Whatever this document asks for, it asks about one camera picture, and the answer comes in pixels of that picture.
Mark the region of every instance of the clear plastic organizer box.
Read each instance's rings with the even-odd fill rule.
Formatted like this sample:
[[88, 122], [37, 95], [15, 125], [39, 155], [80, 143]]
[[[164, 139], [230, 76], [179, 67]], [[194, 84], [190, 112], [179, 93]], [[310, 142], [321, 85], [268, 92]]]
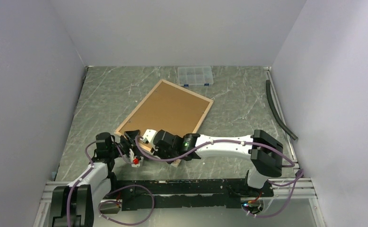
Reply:
[[213, 84], [212, 68], [210, 66], [178, 67], [178, 85], [211, 86]]

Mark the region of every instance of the gray countertop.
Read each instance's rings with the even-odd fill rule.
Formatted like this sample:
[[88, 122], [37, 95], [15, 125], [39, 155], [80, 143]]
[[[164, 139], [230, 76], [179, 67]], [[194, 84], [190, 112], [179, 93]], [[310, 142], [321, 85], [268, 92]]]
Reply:
[[[262, 129], [284, 145], [284, 154], [291, 157], [283, 130], [269, 109], [266, 77], [262, 67], [212, 67], [211, 87], [189, 88], [214, 100], [199, 133], [217, 137], [237, 137]], [[82, 88], [66, 147], [60, 161], [57, 181], [72, 181], [87, 167], [84, 154], [87, 144], [100, 132], [113, 133], [142, 98], [160, 79], [177, 82], [176, 67], [91, 67]], [[92, 155], [95, 146], [89, 149]], [[207, 179], [245, 177], [253, 168], [250, 161], [237, 158], [210, 157], [182, 161], [176, 168], [167, 163], [147, 161], [132, 168], [121, 158], [114, 172], [119, 180]], [[283, 169], [283, 177], [294, 177], [292, 168]], [[265, 204], [272, 198], [262, 198]], [[284, 201], [274, 201], [268, 213], [277, 211]], [[142, 220], [148, 209], [109, 215], [119, 221]], [[120, 226], [95, 215], [94, 226]], [[314, 217], [306, 200], [291, 200], [280, 215], [273, 218], [250, 218], [241, 209], [224, 207], [155, 209], [149, 220], [139, 226], [302, 226], [313, 227]]]
[[[199, 133], [217, 137], [237, 137], [262, 129], [284, 146], [291, 157], [284, 132], [273, 119], [262, 67], [212, 67], [211, 87], [190, 90], [214, 100]], [[72, 181], [87, 167], [87, 144], [100, 132], [113, 133], [136, 105], [160, 80], [177, 83], [177, 67], [91, 67], [88, 70], [77, 109], [60, 161], [56, 181]], [[92, 155], [95, 145], [89, 149]], [[147, 161], [132, 168], [120, 158], [114, 172], [119, 180], [208, 179], [244, 177], [250, 161], [227, 157], [182, 161], [176, 168], [167, 163]], [[290, 168], [283, 177], [294, 177]]]

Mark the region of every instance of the red object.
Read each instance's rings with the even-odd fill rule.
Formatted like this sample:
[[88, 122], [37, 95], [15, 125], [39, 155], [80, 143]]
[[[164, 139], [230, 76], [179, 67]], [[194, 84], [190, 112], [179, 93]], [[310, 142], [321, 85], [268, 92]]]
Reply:
[[121, 196], [121, 192], [119, 192], [119, 195], [117, 196], [117, 198], [116, 198], [116, 202], [118, 202], [119, 201], [119, 199], [120, 199], [120, 196]]
[[256, 202], [261, 197], [261, 195], [262, 195], [262, 191], [259, 193], [259, 195], [258, 195], [258, 197], [256, 199], [251, 200], [251, 201], [248, 201], [248, 203], [254, 203], [254, 202]]

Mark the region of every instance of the black hose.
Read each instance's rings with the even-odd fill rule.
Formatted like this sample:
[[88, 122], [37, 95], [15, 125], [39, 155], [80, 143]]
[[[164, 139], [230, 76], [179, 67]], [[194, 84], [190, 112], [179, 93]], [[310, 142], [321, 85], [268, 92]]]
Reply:
[[274, 102], [271, 94], [271, 81], [266, 80], [266, 98], [268, 99], [269, 107], [272, 111], [273, 117], [276, 120], [277, 124], [293, 139], [296, 140], [298, 137], [284, 124], [284, 122], [280, 119], [279, 113], [277, 113], [276, 108], [274, 107]]

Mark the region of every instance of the white enclosure wall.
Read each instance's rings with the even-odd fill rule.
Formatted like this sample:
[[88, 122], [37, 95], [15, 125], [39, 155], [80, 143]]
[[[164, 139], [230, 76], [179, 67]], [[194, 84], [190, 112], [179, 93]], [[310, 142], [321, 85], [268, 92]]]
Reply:
[[84, 69], [50, 1], [0, 1], [0, 227], [32, 226]]
[[51, 0], [84, 63], [270, 66], [305, 0]]
[[368, 226], [368, 0], [308, 0], [273, 80], [327, 225]]

